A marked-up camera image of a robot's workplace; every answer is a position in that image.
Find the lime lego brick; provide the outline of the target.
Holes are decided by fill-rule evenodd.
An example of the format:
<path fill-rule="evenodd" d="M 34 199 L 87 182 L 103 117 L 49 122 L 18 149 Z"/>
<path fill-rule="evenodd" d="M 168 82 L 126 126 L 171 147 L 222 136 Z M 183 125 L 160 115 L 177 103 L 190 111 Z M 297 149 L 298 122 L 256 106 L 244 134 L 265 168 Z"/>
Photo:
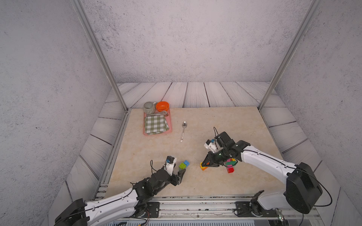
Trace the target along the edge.
<path fill-rule="evenodd" d="M 183 169 L 186 169 L 187 168 L 187 166 L 186 166 L 186 164 L 184 164 L 184 163 L 181 163 L 180 165 L 179 165 L 179 170 L 183 170 Z"/>

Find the blue long lego brick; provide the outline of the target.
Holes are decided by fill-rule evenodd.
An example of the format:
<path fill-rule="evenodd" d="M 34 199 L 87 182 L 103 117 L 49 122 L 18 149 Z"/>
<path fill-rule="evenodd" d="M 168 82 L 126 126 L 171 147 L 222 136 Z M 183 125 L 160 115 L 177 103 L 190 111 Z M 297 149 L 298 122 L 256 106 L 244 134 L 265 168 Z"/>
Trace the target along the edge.
<path fill-rule="evenodd" d="M 188 162 L 187 160 L 185 160 L 183 163 L 184 163 L 187 167 L 189 166 L 189 162 Z"/>

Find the dark green lego brick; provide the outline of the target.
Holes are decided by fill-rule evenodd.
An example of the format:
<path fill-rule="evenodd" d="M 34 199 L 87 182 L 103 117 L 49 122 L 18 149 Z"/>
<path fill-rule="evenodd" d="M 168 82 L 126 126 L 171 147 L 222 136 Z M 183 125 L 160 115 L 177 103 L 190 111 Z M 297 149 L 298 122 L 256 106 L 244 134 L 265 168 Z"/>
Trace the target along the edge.
<path fill-rule="evenodd" d="M 229 159 L 228 161 L 226 161 L 226 162 L 224 163 L 224 165 L 225 165 L 226 167 L 233 167 L 233 166 L 235 166 L 237 163 L 238 163 L 238 161 L 237 161 L 236 159 Z"/>

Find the red lego brick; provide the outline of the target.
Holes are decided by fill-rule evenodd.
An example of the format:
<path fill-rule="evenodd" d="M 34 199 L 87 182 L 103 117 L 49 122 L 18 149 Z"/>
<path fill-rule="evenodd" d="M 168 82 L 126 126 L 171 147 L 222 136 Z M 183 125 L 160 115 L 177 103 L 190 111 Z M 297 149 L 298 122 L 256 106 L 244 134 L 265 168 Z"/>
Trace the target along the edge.
<path fill-rule="evenodd" d="M 233 172 L 234 172 L 234 168 L 233 168 L 233 167 L 227 168 L 227 172 L 228 172 L 228 173 L 233 173 Z"/>

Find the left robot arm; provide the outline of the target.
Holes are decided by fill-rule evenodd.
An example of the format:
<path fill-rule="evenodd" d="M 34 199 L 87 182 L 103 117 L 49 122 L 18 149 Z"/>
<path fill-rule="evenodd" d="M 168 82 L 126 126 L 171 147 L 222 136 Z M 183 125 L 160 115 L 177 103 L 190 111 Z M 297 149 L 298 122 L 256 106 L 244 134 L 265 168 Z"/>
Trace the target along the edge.
<path fill-rule="evenodd" d="M 98 201 L 72 202 L 55 219 L 56 226 L 102 226 L 119 218 L 139 218 L 147 209 L 147 203 L 167 185 L 181 184 L 186 170 L 169 174 L 160 169 L 151 177 L 137 182 L 132 188 Z"/>

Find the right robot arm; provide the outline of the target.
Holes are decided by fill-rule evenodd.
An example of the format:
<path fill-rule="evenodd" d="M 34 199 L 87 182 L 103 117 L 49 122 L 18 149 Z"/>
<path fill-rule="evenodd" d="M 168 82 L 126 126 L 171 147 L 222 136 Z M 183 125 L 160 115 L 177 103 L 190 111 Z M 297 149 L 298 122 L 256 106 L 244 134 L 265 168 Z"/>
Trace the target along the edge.
<path fill-rule="evenodd" d="M 219 167 L 225 165 L 227 160 L 235 159 L 269 173 L 286 186 L 277 192 L 259 191 L 247 209 L 238 212 L 239 215 L 251 213 L 261 217 L 264 211 L 283 208 L 293 208 L 301 214 L 308 214 L 323 193 L 321 184 L 308 164 L 277 159 L 246 141 L 234 142 L 226 132 L 207 140 L 204 147 L 209 151 L 201 163 L 203 168 Z"/>

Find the metal spoon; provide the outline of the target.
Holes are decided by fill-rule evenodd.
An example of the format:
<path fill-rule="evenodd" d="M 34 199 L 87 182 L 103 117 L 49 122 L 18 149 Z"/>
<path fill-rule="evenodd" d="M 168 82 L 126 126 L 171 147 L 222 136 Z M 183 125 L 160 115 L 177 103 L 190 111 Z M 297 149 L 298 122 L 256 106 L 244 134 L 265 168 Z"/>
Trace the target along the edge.
<path fill-rule="evenodd" d="M 185 129 L 187 128 L 187 122 L 186 121 L 184 121 L 182 123 L 182 128 L 183 128 L 183 131 L 182 131 L 180 142 L 183 142 L 183 140 L 184 140 L 184 132 L 185 132 Z"/>

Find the green checkered cloth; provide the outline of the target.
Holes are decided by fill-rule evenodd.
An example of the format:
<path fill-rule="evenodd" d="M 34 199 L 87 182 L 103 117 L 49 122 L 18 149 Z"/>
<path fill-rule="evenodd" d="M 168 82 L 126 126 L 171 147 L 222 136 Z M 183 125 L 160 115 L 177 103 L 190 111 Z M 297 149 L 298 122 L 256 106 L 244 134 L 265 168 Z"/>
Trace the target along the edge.
<path fill-rule="evenodd" d="M 144 119 L 144 129 L 147 135 L 155 135 L 164 133 L 170 128 L 165 116 L 149 116 Z"/>

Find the pink tray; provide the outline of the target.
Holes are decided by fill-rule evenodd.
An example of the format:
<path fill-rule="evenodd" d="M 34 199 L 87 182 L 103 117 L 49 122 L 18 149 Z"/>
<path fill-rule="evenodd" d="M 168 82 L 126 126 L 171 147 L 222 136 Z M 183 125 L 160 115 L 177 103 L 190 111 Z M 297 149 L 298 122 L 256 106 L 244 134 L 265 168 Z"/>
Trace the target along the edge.
<path fill-rule="evenodd" d="M 172 131 L 170 111 L 167 111 L 166 114 L 154 116 L 149 116 L 146 113 L 143 113 L 143 116 L 143 134 L 145 136 L 167 134 Z"/>

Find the metal utensil on tray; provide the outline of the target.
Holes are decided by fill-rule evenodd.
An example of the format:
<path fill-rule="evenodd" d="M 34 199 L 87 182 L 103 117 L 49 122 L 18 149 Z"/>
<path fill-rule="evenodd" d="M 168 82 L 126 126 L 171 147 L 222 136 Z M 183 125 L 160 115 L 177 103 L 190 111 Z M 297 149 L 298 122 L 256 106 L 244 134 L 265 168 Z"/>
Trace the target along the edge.
<path fill-rule="evenodd" d="M 158 112 L 158 113 L 153 113 L 153 114 L 147 115 L 147 117 L 149 117 L 149 116 L 165 116 L 165 117 L 167 117 L 168 112 L 167 111 L 161 111 L 161 112 Z"/>

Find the orange bowl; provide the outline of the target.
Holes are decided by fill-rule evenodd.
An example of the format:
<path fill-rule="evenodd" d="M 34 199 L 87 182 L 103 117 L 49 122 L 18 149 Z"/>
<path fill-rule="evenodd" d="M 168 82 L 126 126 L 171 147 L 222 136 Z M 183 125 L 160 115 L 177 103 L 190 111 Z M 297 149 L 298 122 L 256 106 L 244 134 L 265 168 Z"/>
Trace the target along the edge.
<path fill-rule="evenodd" d="M 168 111 L 170 108 L 170 105 L 168 102 L 166 101 L 161 101 L 161 102 L 158 102 L 156 104 L 156 109 L 159 111 L 159 112 L 162 112 L 162 111 Z"/>

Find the striped grey mug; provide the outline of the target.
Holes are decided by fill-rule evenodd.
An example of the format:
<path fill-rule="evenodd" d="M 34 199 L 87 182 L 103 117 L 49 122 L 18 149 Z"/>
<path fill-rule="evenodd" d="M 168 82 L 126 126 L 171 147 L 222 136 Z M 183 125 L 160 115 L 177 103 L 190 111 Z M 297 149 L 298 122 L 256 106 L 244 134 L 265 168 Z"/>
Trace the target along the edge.
<path fill-rule="evenodd" d="M 157 105 L 157 102 L 146 102 L 144 105 L 143 105 L 143 112 L 146 114 L 146 115 L 151 115 L 151 114 L 154 114 L 155 111 L 156 111 L 156 105 Z"/>

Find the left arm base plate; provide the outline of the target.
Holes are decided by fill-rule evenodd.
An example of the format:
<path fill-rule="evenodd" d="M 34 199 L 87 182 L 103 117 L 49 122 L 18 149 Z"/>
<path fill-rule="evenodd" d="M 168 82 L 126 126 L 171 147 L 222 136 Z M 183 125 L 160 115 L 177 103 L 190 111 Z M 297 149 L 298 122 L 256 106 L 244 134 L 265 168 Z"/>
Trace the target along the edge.
<path fill-rule="evenodd" d="M 158 218 L 160 211 L 160 202 L 147 202 L 146 204 L 135 207 L 135 218 Z"/>

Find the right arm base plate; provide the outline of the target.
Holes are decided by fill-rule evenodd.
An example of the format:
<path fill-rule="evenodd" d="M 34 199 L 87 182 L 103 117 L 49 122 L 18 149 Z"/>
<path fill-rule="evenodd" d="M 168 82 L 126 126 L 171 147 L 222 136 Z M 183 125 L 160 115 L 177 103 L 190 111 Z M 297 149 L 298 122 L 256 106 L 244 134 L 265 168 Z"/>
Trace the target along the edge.
<path fill-rule="evenodd" d="M 265 210 L 257 202 L 235 202 L 233 213 L 237 217 L 257 217 L 257 218 L 276 218 L 278 214 L 275 210 Z"/>

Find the left aluminium frame post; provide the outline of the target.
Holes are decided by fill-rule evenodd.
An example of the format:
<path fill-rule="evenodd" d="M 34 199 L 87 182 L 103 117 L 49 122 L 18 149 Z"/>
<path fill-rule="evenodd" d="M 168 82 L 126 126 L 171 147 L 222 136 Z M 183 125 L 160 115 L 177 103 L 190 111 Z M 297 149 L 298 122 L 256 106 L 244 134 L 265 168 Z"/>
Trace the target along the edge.
<path fill-rule="evenodd" d="M 98 42 L 98 40 L 97 40 L 97 38 L 95 36 L 95 33 L 94 33 L 94 31 L 93 31 L 93 29 L 91 27 L 91 24 L 90 24 L 90 22 L 89 22 L 89 20 L 87 18 L 86 12 L 85 12 L 85 10 L 84 10 L 84 8 L 82 6 L 81 1 L 79 1 L 79 0 L 71 0 L 70 2 L 71 2 L 71 4 L 72 4 L 72 6 L 73 6 L 79 20 L 80 20 L 80 22 L 82 24 L 82 27 L 83 27 L 83 29 L 84 29 L 84 31 L 85 31 L 91 45 L 92 45 L 92 47 L 93 47 L 93 50 L 94 50 L 94 52 L 95 52 L 95 54 L 96 54 L 96 56 L 97 56 L 97 58 L 98 58 L 98 60 L 99 60 L 99 62 L 101 64 L 101 66 L 102 66 L 102 69 L 103 69 L 103 71 L 104 71 L 104 73 L 105 73 L 105 75 L 106 75 L 106 77 L 107 77 L 107 79 L 108 79 L 108 81 L 109 81 L 109 83 L 110 83 L 110 85 L 112 87 L 112 90 L 114 91 L 114 93 L 115 93 L 118 101 L 120 102 L 121 107 L 123 108 L 123 110 L 125 112 L 127 112 L 128 107 L 125 104 L 125 101 L 124 101 L 124 99 L 122 97 L 121 92 L 119 91 L 119 88 L 118 88 L 118 86 L 116 84 L 115 78 L 114 78 L 114 76 L 112 74 L 112 71 L 111 71 L 111 69 L 110 69 L 110 67 L 109 67 L 109 65 L 107 63 L 107 60 L 106 60 L 106 58 L 105 58 L 105 56 L 104 56 L 104 54 L 102 52 L 100 44 L 99 44 L 99 42 Z"/>

